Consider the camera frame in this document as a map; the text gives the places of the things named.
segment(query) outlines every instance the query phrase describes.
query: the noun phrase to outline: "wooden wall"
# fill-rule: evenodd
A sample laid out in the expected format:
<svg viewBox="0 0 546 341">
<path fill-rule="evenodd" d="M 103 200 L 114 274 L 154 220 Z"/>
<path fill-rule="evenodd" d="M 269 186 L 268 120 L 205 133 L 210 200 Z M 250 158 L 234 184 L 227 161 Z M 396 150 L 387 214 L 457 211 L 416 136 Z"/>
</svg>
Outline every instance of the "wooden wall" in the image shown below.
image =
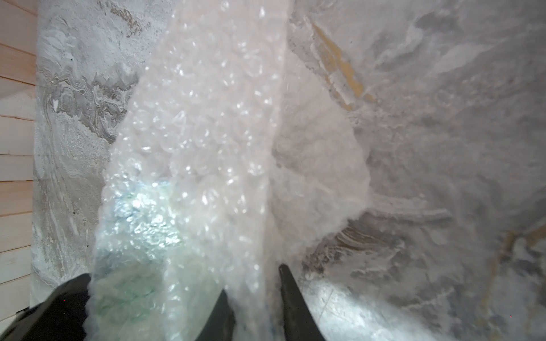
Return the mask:
<svg viewBox="0 0 546 341">
<path fill-rule="evenodd" d="M 0 333 L 28 307 L 38 0 L 0 0 Z"/>
</svg>

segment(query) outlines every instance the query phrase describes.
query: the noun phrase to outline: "marbled wall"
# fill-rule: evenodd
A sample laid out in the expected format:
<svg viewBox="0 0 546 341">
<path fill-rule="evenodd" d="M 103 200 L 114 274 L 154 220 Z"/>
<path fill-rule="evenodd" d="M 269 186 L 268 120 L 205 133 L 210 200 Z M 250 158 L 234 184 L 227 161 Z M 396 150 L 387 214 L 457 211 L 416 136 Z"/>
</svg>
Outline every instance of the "marbled wall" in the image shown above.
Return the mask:
<svg viewBox="0 0 546 341">
<path fill-rule="evenodd" d="M 32 302 L 88 271 L 108 148 L 171 5 L 40 3 Z M 290 47 L 347 109 L 376 193 L 305 261 L 325 336 L 545 339 L 546 3 L 294 8 Z"/>
<path fill-rule="evenodd" d="M 32 302 L 87 272 L 116 127 L 172 1 L 41 1 Z"/>
</svg>

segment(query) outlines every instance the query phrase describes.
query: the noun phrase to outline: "yellow stain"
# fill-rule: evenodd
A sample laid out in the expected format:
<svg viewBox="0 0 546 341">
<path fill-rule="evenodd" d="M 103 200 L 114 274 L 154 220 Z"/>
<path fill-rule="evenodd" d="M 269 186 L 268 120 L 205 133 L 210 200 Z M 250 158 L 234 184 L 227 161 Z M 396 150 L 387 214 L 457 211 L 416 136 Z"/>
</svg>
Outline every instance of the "yellow stain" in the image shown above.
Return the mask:
<svg viewBox="0 0 546 341">
<path fill-rule="evenodd" d="M 514 242 L 516 237 L 517 235 L 512 231 L 508 231 L 508 233 L 506 233 L 505 242 L 500 252 L 498 253 L 498 257 L 495 260 L 495 262 L 491 265 L 491 269 L 490 269 L 491 275 L 489 277 L 489 283 L 485 287 L 485 294 L 482 297 L 479 304 L 480 308 L 482 309 L 484 313 L 487 312 L 487 306 L 491 298 L 491 290 L 493 289 L 493 283 L 495 282 L 495 277 L 497 276 L 497 273 L 498 273 L 498 263 L 500 262 L 503 255 L 510 253 L 510 251 L 514 247 Z"/>
<path fill-rule="evenodd" d="M 477 327 L 485 327 L 487 325 L 487 321 L 486 319 L 483 319 L 483 318 L 479 318 L 476 320 L 476 326 Z"/>
<path fill-rule="evenodd" d="M 326 79 L 326 83 L 328 83 L 329 86 L 332 85 L 332 83 L 330 82 L 330 78 L 328 76 L 325 76 L 324 79 Z M 353 110 L 353 106 L 351 104 L 345 103 L 345 101 L 343 100 L 343 97 L 341 97 L 341 94 L 337 92 L 337 90 L 335 90 L 332 86 L 331 88 L 334 91 L 334 98 L 339 101 L 341 107 L 347 111 Z"/>
<path fill-rule="evenodd" d="M 356 79 L 356 72 L 354 71 L 351 64 L 343 60 L 343 52 L 341 51 L 339 46 L 337 46 L 330 38 L 328 38 L 317 25 L 315 25 L 314 23 L 312 23 L 311 25 L 313 26 L 314 31 L 323 41 L 324 45 L 326 45 L 328 50 L 331 52 L 327 53 L 326 58 L 323 58 L 321 56 L 323 63 L 324 59 L 327 59 L 330 65 L 334 64 L 333 62 L 335 62 L 337 68 L 339 68 L 341 70 L 341 73 L 345 76 L 345 79 L 347 80 L 349 87 L 351 87 L 351 89 L 353 90 L 354 95 L 357 98 L 362 96 L 362 94 L 364 93 L 364 86 Z"/>
<path fill-rule="evenodd" d="M 546 238 L 546 225 L 543 225 L 540 228 L 529 232 L 525 236 L 525 241 L 527 242 L 527 246 L 533 247 L 538 243 L 539 240 L 544 238 Z"/>
<path fill-rule="evenodd" d="M 369 93 L 365 94 L 364 95 L 364 99 L 366 99 L 368 102 L 372 102 L 372 103 L 375 103 L 377 104 L 377 99 L 375 99 L 372 95 L 370 95 Z"/>
<path fill-rule="evenodd" d="M 334 58 L 330 50 L 328 50 L 328 48 L 322 44 L 317 46 L 317 50 L 319 56 L 321 57 L 322 64 L 324 65 L 324 69 L 326 69 L 326 72 L 328 74 L 336 72 L 336 59 Z"/>
<path fill-rule="evenodd" d="M 489 334 L 489 341 L 498 341 L 501 338 L 501 334 L 497 330 L 493 330 L 491 334 Z"/>
<path fill-rule="evenodd" d="M 544 276 L 544 279 L 542 280 L 542 285 L 537 291 L 537 299 L 535 300 L 535 303 L 531 307 L 529 307 L 529 309 L 527 310 L 527 321 L 525 322 L 525 333 L 527 335 L 529 335 L 531 331 L 531 324 L 537 314 L 538 300 L 540 299 L 542 293 L 545 291 L 546 291 L 546 276 Z"/>
</svg>

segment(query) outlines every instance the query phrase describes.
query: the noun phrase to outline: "plastic sheet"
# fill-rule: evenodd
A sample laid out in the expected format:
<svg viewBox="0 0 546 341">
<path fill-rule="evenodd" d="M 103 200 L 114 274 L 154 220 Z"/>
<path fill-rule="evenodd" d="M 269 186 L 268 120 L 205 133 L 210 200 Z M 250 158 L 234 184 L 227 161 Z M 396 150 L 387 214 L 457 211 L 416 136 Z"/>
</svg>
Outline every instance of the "plastic sheet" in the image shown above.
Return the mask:
<svg viewBox="0 0 546 341">
<path fill-rule="evenodd" d="M 366 208 L 362 150 L 286 52 L 287 13 L 284 0 L 174 12 L 105 172 L 89 340 L 193 340 L 221 288 L 235 340 L 282 339 L 276 267 Z"/>
</svg>

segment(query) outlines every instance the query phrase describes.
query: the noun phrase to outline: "marble pattern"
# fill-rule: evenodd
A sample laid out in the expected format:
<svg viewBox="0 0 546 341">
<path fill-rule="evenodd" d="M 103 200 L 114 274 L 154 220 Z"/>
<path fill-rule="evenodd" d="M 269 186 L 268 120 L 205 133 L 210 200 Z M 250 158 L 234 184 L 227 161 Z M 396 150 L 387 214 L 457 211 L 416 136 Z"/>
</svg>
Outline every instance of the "marble pattern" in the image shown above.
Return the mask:
<svg viewBox="0 0 546 341">
<path fill-rule="evenodd" d="M 171 6 L 40 2 L 34 303 L 88 272 L 108 148 Z M 289 46 L 351 105 L 380 199 L 303 261 L 328 340 L 546 337 L 545 18 L 540 0 L 296 1 Z"/>
</svg>

